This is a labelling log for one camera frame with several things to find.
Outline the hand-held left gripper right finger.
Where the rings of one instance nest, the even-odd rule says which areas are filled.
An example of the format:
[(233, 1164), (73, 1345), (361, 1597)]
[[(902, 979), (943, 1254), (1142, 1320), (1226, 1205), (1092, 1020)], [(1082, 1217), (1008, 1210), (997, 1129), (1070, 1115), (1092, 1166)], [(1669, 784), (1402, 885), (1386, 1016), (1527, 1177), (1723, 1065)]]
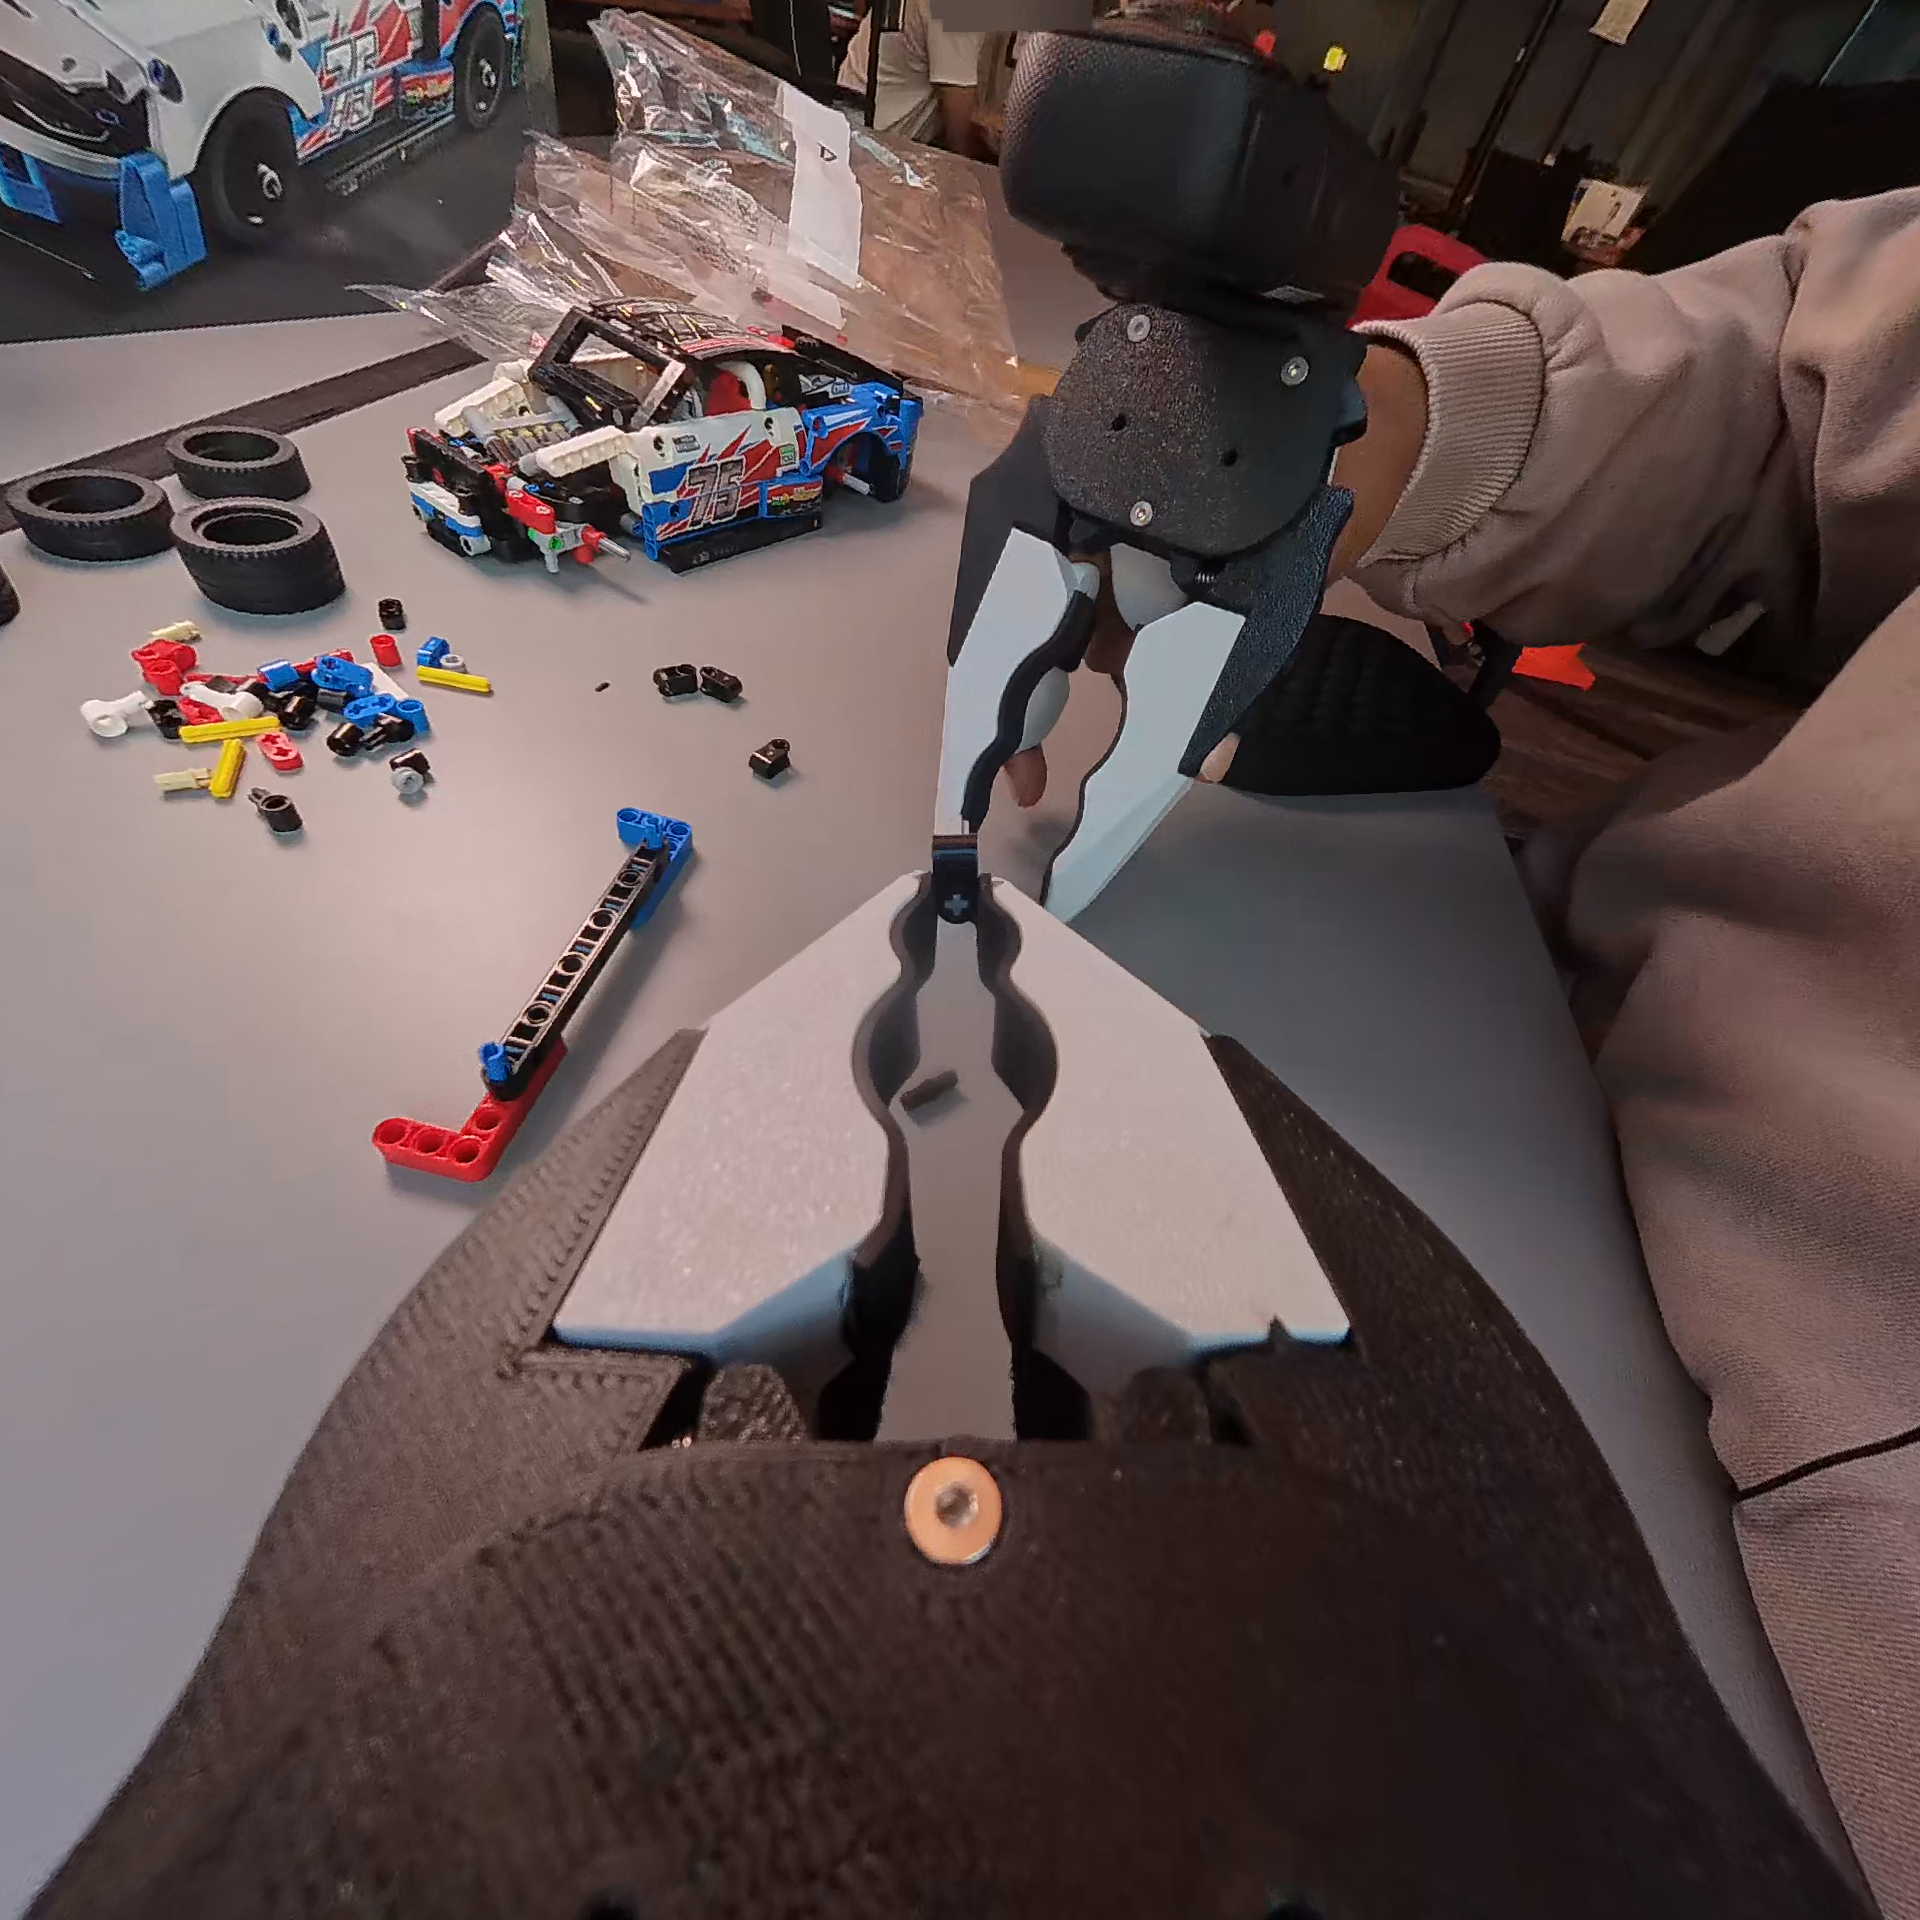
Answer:
[(1020, 1362), (1079, 1389), (1255, 1348), (1349, 1313), (1209, 1034), (1002, 878), (976, 918), (1000, 1160), (997, 1288)]

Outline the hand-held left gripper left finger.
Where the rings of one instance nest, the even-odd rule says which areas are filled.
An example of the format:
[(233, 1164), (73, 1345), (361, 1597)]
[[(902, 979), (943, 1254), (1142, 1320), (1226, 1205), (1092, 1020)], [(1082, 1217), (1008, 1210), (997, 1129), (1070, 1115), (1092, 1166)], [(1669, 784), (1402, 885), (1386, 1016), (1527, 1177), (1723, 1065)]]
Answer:
[(897, 878), (707, 1020), (550, 1324), (561, 1344), (852, 1354), (907, 1225), (891, 1108), (920, 1062), (926, 891)]

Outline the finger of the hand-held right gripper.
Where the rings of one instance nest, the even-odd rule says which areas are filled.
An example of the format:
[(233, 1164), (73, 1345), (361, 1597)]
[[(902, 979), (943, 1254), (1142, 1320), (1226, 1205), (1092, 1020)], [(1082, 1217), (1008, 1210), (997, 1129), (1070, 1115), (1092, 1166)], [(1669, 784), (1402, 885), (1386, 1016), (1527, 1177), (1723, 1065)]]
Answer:
[(945, 665), (932, 836), (977, 832), (993, 779), (1009, 768), (1020, 805), (1038, 801), (1043, 737), (1087, 652), (1102, 573), (1012, 532), (1000, 549), (957, 657)]
[(1117, 729), (1083, 778), (1074, 827), (1047, 866), (1042, 903), (1058, 920), (1079, 918), (1186, 793), (1182, 759), (1239, 630), (1236, 611), (1178, 607), (1135, 637)]

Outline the person's right forearm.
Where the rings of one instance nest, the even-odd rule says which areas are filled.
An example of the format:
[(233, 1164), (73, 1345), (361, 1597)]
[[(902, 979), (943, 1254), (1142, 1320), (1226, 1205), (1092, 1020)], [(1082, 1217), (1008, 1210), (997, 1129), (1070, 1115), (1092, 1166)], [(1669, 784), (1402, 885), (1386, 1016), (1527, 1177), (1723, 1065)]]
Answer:
[(1913, 701), (1917, 193), (1822, 201), (1682, 269), (1460, 278), (1374, 325), (1422, 417), (1351, 575), (1410, 618), (1669, 647), (1747, 616), (1747, 665)]

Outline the black blue red lego beam assembly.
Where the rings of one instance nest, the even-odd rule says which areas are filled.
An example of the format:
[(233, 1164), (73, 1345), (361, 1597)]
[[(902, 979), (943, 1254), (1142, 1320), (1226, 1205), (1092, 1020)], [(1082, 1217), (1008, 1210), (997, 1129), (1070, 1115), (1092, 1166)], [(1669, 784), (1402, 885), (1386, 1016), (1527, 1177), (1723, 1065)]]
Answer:
[(566, 1030), (615, 946), (669, 898), (693, 856), (693, 827), (645, 809), (615, 815), (624, 860), (516, 1020), (479, 1047), (480, 1096), (460, 1124), (389, 1115), (373, 1147), (389, 1164), (452, 1182), (483, 1182), (533, 1113), (566, 1058)]

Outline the blue white lego race car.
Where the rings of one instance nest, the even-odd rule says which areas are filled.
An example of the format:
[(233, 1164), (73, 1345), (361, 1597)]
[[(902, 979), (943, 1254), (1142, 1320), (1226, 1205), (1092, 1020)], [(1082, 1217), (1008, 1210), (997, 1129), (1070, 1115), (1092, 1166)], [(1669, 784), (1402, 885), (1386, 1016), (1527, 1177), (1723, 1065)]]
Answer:
[(596, 302), (409, 429), (402, 467), (426, 532), (464, 558), (690, 571), (815, 532), (833, 491), (899, 500), (920, 426), (899, 372), (834, 344)]

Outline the pile of mixed lego pieces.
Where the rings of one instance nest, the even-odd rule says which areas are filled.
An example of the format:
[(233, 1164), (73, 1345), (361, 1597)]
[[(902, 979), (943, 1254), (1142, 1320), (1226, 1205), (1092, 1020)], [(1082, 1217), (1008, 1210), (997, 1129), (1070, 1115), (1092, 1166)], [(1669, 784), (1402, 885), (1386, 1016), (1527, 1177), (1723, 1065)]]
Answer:
[(395, 602), (361, 647), (329, 645), (309, 656), (267, 656), (222, 668), (193, 618), (152, 626), (126, 656), (132, 684), (75, 706), (83, 733), (106, 745), (147, 737), (165, 749), (149, 771), (152, 793), (176, 803), (249, 805), (272, 836), (299, 837), (303, 812), (290, 782), (309, 762), (369, 767), (395, 803), (422, 809), (438, 784), (432, 721), (422, 689), (491, 696), (440, 637), (415, 657), (403, 684)]

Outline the printed lego set box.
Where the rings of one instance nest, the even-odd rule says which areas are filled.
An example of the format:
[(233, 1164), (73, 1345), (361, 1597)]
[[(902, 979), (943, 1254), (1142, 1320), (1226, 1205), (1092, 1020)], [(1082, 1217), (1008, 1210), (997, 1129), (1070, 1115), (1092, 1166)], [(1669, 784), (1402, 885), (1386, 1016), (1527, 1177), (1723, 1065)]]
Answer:
[(541, 3), (4, 3), (1, 339), (373, 312), (555, 127)]

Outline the red plastic cart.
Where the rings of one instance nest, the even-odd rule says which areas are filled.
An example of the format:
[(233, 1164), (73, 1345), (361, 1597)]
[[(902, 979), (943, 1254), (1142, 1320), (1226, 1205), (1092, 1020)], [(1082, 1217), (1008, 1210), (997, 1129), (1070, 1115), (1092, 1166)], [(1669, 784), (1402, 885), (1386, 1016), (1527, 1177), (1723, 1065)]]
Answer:
[(1381, 266), (1362, 288), (1351, 325), (1425, 316), (1464, 271), (1484, 261), (1485, 253), (1451, 232), (1422, 225), (1398, 226)]

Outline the clear plastic bag white label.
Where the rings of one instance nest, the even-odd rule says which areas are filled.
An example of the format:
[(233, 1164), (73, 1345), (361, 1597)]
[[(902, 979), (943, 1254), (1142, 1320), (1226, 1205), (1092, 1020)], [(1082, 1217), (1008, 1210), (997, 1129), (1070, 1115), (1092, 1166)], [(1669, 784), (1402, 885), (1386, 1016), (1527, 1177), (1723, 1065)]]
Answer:
[(889, 144), (793, 83), (641, 13), (603, 13), (619, 142), (719, 163), (787, 226), (846, 307), (854, 353), (953, 410), (1014, 421), (1020, 390), (984, 188), (916, 142)]

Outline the person's beige sweatshirt torso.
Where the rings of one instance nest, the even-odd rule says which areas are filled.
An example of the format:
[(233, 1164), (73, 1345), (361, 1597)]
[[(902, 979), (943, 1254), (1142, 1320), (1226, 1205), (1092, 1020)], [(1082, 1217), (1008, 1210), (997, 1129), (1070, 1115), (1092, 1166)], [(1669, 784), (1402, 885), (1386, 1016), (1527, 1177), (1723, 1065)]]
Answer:
[(1530, 852), (1764, 1628), (1917, 1906), (1917, 624)]

